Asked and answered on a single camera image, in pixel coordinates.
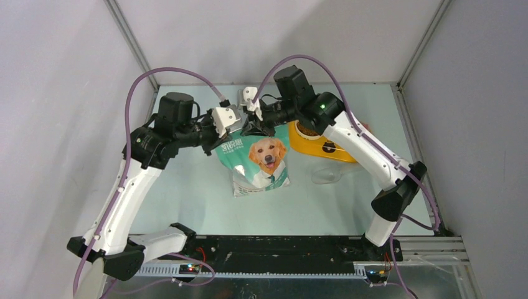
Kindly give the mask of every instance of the teal bag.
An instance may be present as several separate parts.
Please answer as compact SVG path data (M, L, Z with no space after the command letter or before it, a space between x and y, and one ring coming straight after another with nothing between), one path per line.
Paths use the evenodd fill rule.
M235 197L290 185L284 161L290 150L286 125L277 126L274 137L240 136L240 131L231 136L231 141L215 150L220 162L233 172Z

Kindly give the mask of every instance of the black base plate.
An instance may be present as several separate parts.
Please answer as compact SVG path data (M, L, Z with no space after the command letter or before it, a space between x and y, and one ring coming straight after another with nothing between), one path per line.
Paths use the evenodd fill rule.
M375 247L364 237L197 235L187 240L182 253L201 260L199 247L216 272L274 274L354 273L353 262L382 262L389 249L388 243ZM394 250L396 259L402 260L397 240Z

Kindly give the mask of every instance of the dog food bag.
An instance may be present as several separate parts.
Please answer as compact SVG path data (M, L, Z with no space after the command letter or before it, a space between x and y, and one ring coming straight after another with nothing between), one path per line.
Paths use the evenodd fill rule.
M290 148L286 125L277 126L274 137L240 136L240 131L231 136L215 150L233 172L235 197L290 185L284 161Z

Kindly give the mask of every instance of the red wire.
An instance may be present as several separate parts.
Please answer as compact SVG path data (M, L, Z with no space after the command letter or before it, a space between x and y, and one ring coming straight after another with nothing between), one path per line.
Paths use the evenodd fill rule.
M389 254L387 252L385 253L385 257L389 261L389 265L390 265L390 268L387 271L391 271L392 270L392 263L390 262L390 257L389 257Z
M383 255L383 269L387 271L387 254Z
M196 248L196 251L202 252L202 262L205 262L205 251L202 247Z

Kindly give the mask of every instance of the table surface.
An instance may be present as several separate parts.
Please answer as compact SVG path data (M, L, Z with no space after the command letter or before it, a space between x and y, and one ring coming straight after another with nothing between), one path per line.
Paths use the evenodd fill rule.
M243 85L221 85L219 90L232 103ZM314 85L316 92L338 94L329 84ZM367 123L373 134L392 151L411 161L404 128L388 84L342 85L355 116ZM217 107L218 98L207 86L162 86L167 92L192 95L204 112ZM278 96L275 85L263 93ZM362 235L374 215L370 202L380 191L370 174L361 169L344 174L334 184L312 183L314 170L326 168L330 159L290 150L286 167L291 185L260 194L234 197L230 171L218 157L207 157L201 148L181 149L148 192L131 228L133 234L165 229L180 222L198 234L222 235ZM420 191L405 213L430 224ZM432 235L404 219L396 235Z

